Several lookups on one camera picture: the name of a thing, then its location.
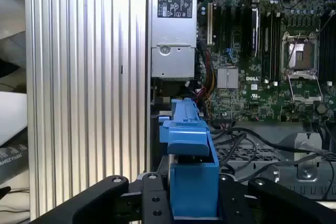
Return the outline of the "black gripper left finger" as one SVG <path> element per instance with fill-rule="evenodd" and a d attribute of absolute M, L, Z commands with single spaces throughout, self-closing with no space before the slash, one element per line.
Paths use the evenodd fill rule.
<path fill-rule="evenodd" d="M 33 223 L 171 223 L 161 176 L 129 182 L 109 176 L 33 220 Z"/>

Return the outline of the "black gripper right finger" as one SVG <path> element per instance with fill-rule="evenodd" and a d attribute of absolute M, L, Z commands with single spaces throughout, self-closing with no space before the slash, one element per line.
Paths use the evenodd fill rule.
<path fill-rule="evenodd" d="M 335 223 L 335 211 L 266 178 L 219 180 L 222 223 Z"/>

